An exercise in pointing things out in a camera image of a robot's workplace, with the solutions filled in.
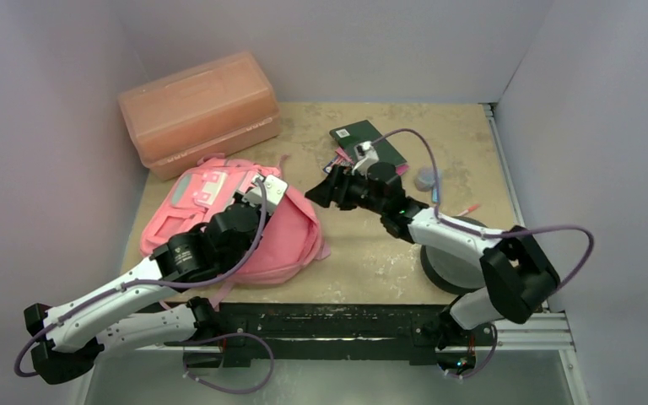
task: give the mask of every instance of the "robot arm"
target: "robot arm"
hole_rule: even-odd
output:
[[[366,152],[363,145],[357,154],[366,157]],[[342,210],[362,207],[378,213],[395,238],[446,251],[479,268],[486,288],[463,295],[448,309],[446,316],[458,327],[471,330],[502,318],[525,323],[559,285],[557,272],[532,236],[507,238],[501,229],[440,215],[448,223],[442,224],[428,204],[406,196],[393,165],[369,163],[365,175],[348,167],[332,167],[306,197],[324,208],[334,202]]]
[[[31,350],[36,372],[46,382],[57,384],[82,375],[99,354],[103,358],[153,343],[190,338],[198,328],[194,312],[202,308],[181,305],[158,314],[132,314],[186,289],[161,285],[163,282],[188,285],[207,281],[236,265],[255,242],[262,207],[268,220],[287,189],[285,182],[272,175],[258,176],[253,179],[256,182],[269,191],[281,192],[270,192],[263,198],[261,189],[254,186],[216,213],[204,230],[205,224],[199,224],[172,236],[152,256],[83,297],[56,307],[33,304],[26,308],[27,330],[31,336],[43,335]],[[109,292],[113,294],[102,297]],[[86,306],[65,319],[79,305]]]

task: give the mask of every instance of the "cable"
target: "cable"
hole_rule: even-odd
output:
[[[493,323],[490,324],[490,331],[491,331],[491,333],[493,333],[493,343],[491,343],[490,350],[488,351],[488,354],[486,354],[485,359],[483,359],[483,362],[481,362],[481,364],[479,364],[478,367],[471,370],[470,373],[461,374],[461,375],[458,376],[458,378],[461,378],[461,379],[465,380],[467,378],[473,377],[474,375],[481,372],[481,370],[493,358],[493,354],[495,353],[495,348],[498,347],[498,328],[495,327],[495,324],[493,324]]]
[[[443,196],[443,194],[441,194],[440,192],[440,179],[438,177],[438,167],[435,163],[434,152],[431,149],[429,143],[426,141],[426,139],[418,131],[413,130],[411,128],[395,129],[385,135],[382,135],[381,138],[376,139],[371,144],[372,145],[377,144],[380,141],[389,138],[391,135],[395,135],[400,132],[410,132],[416,137],[418,137],[418,139],[420,139],[421,142],[424,143],[424,146],[426,147],[426,151],[428,151],[429,157],[431,159],[431,165],[433,166],[436,193],[438,193],[439,196]],[[546,234],[549,232],[556,232],[559,230],[579,230],[580,232],[585,234],[585,236],[587,236],[587,248],[585,249],[585,252],[582,254],[582,258],[577,262],[577,264],[573,267],[570,273],[568,273],[568,275],[565,276],[565,278],[560,282],[560,285],[558,285],[558,288],[554,292],[560,291],[560,289],[562,289],[565,285],[567,285],[567,283],[569,283],[570,280],[572,280],[577,275],[577,273],[580,272],[580,269],[585,265],[587,259],[590,258],[590,255],[592,254],[592,250],[595,247],[595,237],[592,235],[592,232],[579,225],[570,225],[570,224],[553,225],[553,226],[545,226],[545,227],[535,228],[535,229],[525,229],[516,232],[503,232],[502,234],[484,234],[474,229],[470,229],[467,226],[456,224],[454,222],[449,221],[448,219],[442,218],[439,215],[440,204],[442,199],[443,198],[439,198],[438,202],[436,202],[436,204],[434,205],[434,215],[438,219],[439,223],[444,224],[446,226],[450,226],[455,230],[460,230],[461,232],[466,232],[467,234],[477,236],[483,239],[509,239],[509,238],[517,238],[519,236]]]
[[[264,183],[262,182],[261,179],[255,179],[256,184],[259,186],[259,188],[262,190],[262,200],[267,201],[267,188],[264,186]],[[170,287],[173,289],[195,289],[195,288],[201,288],[201,287],[207,287],[211,284],[216,284],[219,283],[222,280],[225,280],[226,278],[230,277],[232,274],[236,273],[242,266],[245,265],[247,260],[252,256],[254,253],[255,249],[259,245],[259,241],[262,238],[262,233],[264,232],[264,224],[267,221],[267,208],[265,207],[264,204],[261,205],[260,207],[260,217],[259,217],[259,224],[257,225],[257,230],[255,233],[254,240],[252,241],[252,244],[250,248],[245,252],[245,255],[240,259],[237,264],[235,264],[234,267],[232,267],[230,270],[228,270],[226,273],[220,274],[216,278],[212,278],[206,281],[202,281],[199,283],[176,283],[176,282],[171,282],[171,281],[159,281],[159,280],[133,280],[128,283],[124,283],[119,289],[109,289],[106,290],[100,294],[94,295],[93,297],[87,299],[86,301],[74,306],[71,310],[63,314],[57,319],[56,323],[52,323],[50,325],[47,325],[43,327],[40,331],[38,331],[29,341],[23,346],[23,348],[19,351],[19,354],[16,355],[16,361],[13,365],[13,372],[19,376],[19,377],[35,377],[38,375],[35,371],[23,371],[21,370],[21,362],[23,361],[26,353],[28,353],[29,349],[31,346],[33,346],[36,342],[39,341],[39,339],[43,338],[48,332],[52,331],[56,327],[62,325],[63,322],[66,320],[70,319],[74,315],[78,314],[80,311],[83,309],[91,306],[92,304],[107,298],[119,291],[124,291],[125,289],[129,289],[131,287],[135,287],[138,285],[159,285],[162,287]],[[262,341],[262,344],[266,348],[268,348],[267,343]]]
[[[264,376],[264,379],[262,381],[258,382],[255,386],[250,387],[250,388],[245,388],[245,389],[235,389],[235,388],[226,388],[223,386],[218,386],[215,385],[211,382],[207,382],[205,380],[200,379],[200,377],[193,375],[190,373],[190,370],[187,368],[187,364],[185,363],[185,360],[182,360],[182,368],[185,370],[185,374],[182,376],[183,378],[189,377],[191,380],[195,382],[199,382],[200,384],[204,386],[208,386],[214,390],[224,392],[227,394],[251,394],[263,386],[267,384],[270,378],[272,378],[272,373],[274,372],[274,352],[272,351],[272,348],[269,347],[267,342],[265,342],[261,337],[258,337],[256,335],[252,335],[251,333],[246,333],[246,332],[237,332],[237,333],[227,333],[221,336],[217,337],[212,337],[210,339],[204,339],[204,340],[197,340],[195,342],[184,342],[182,346],[200,346],[203,344],[207,343],[212,343],[212,342],[217,342],[219,340],[224,340],[227,338],[238,338],[238,337],[244,337],[244,338],[250,338],[256,340],[258,343],[260,343],[265,350],[267,350],[267,354],[269,354],[269,371],[267,372],[267,375]]]

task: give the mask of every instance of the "label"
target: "label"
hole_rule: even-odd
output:
[[[253,129],[257,129],[257,128],[263,126],[263,125],[267,125],[268,123],[270,123],[270,122],[272,122],[272,121],[273,121],[273,119],[272,119],[271,117],[269,117],[268,119],[266,119],[266,120],[264,120],[264,121],[262,121],[262,122],[258,122],[257,124],[250,125],[249,127],[247,127],[247,128],[245,129],[245,131],[249,132],[249,131],[251,131],[251,130],[253,130]]]
[[[340,138],[345,138],[345,137],[351,135],[350,133],[348,133],[348,131],[347,131],[345,128],[338,129],[338,130],[336,131],[336,134],[337,134],[337,136],[340,137]]]

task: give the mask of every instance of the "black round base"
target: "black round base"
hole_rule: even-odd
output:
[[[424,268],[424,273],[426,277],[431,280],[436,287],[444,290],[446,293],[451,293],[455,295],[463,295],[472,293],[476,289],[466,289],[463,287],[458,287],[455,284],[451,284],[443,279],[435,270],[431,262],[429,261],[429,255],[426,254],[426,246],[421,246],[421,266]]]

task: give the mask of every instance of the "gray round object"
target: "gray round object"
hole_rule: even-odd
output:
[[[466,217],[456,219],[477,226],[485,226],[475,219]],[[446,251],[424,246],[421,249],[421,264],[431,282],[449,293],[465,294],[485,287],[483,273],[479,267]]]

